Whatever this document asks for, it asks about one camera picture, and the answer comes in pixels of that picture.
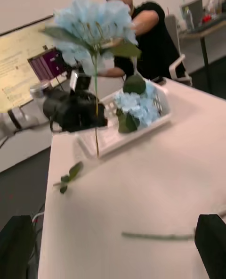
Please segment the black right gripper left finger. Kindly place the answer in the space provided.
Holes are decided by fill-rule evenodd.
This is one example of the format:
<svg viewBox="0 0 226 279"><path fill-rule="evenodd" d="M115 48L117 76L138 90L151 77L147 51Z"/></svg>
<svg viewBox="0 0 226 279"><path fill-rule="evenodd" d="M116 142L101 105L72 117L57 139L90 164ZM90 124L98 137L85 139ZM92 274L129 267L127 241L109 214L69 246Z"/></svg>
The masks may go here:
<svg viewBox="0 0 226 279"><path fill-rule="evenodd" d="M13 216L0 232L0 278L26 279L36 240L29 215Z"/></svg>

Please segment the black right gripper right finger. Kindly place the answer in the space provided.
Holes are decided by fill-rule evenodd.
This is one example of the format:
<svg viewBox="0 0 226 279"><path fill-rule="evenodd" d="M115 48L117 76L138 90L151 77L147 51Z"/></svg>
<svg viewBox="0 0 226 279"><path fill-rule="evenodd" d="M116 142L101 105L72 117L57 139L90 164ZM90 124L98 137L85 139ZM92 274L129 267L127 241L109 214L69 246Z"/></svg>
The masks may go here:
<svg viewBox="0 0 226 279"><path fill-rule="evenodd" d="M217 214L201 214L194 242L210 279L226 279L226 224Z"/></svg>

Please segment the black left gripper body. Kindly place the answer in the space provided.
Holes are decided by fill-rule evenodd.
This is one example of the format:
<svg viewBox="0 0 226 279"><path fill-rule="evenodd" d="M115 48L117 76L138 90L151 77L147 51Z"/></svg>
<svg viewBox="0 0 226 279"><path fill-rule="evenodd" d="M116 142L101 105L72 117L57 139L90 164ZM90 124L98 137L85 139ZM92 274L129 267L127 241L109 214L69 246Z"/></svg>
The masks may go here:
<svg viewBox="0 0 226 279"><path fill-rule="evenodd" d="M76 90L70 93L59 89L45 93L42 107L49 119L52 133L90 130L106 127L105 106L89 91Z"/></svg>

